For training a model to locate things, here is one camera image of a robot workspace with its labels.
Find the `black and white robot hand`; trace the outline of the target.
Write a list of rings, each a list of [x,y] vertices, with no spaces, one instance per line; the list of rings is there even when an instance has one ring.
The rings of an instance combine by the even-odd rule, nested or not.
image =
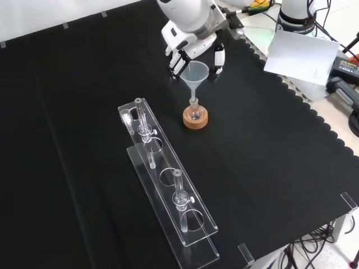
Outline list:
[[[210,68],[214,77],[218,77],[225,64],[225,48],[219,42],[216,33],[210,34],[201,40],[193,33],[181,31],[172,21],[168,21],[161,30],[162,37],[167,45],[165,56],[170,58],[168,71],[173,79],[178,79],[190,61],[213,50],[214,63]]]

